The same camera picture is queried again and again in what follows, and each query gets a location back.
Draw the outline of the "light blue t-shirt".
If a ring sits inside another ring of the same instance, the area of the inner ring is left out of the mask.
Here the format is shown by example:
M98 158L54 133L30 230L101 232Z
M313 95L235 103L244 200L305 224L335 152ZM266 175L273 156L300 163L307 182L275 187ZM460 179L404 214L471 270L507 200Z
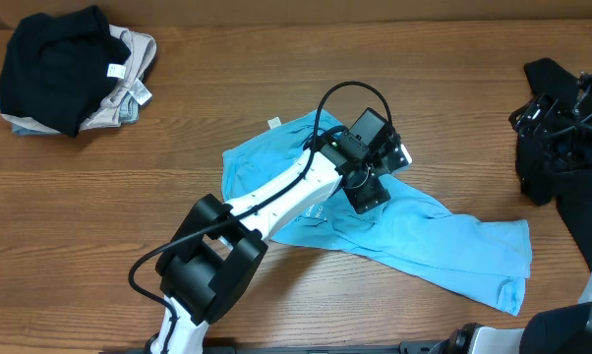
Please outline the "light blue t-shirt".
M324 112L290 121L223 154L222 196L250 193L286 170L314 131L338 125ZM421 277L502 312L517 315L530 275L532 248L524 220L483 222L454 214L433 197L385 175L390 199L357 213L343 192L310 206L273 241L342 251Z

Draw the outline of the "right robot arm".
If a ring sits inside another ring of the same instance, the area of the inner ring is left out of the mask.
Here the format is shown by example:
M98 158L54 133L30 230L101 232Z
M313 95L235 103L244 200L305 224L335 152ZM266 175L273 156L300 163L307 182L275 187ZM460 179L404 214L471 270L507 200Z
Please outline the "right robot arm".
M592 74L574 76L549 58L524 72L533 97L509 117L521 191L538 206L556 202L590 277L572 306L539 313L523 329L466 324L435 353L592 353Z

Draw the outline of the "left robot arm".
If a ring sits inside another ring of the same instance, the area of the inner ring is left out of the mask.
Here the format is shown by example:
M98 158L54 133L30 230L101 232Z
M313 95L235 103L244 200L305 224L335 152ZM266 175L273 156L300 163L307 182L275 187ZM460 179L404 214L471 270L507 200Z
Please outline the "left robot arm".
M156 262L165 317L146 352L201 352L209 325L248 288L267 239L338 191L357 213L378 207L390 198L381 176L411 162L390 119L368 108L351 127L315 131L292 165L256 190L224 203L201 198Z

